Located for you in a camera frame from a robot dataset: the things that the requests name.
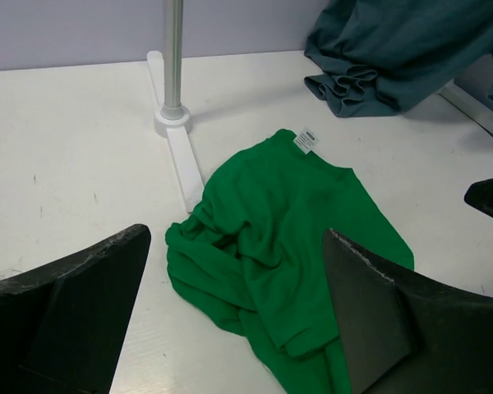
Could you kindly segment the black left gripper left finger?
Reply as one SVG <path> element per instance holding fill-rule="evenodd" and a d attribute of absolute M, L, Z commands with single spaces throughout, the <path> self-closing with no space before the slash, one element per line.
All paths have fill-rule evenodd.
<path fill-rule="evenodd" d="M 150 243 L 136 224 L 0 280 L 0 393 L 108 393 Z"/>

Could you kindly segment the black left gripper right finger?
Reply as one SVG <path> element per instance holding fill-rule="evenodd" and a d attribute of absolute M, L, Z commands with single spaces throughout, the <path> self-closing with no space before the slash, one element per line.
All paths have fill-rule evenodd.
<path fill-rule="evenodd" d="M 355 393 L 493 393 L 493 298 L 328 230 L 323 255 Z"/>

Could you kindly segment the green t shirt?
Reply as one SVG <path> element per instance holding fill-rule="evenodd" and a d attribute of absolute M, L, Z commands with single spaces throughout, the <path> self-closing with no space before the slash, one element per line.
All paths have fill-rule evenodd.
<path fill-rule="evenodd" d="M 322 239 L 340 231 L 405 268 L 414 256 L 350 168 L 280 130 L 207 181 L 166 232 L 173 289 L 219 328 L 245 337 L 289 393 L 348 393 Z"/>

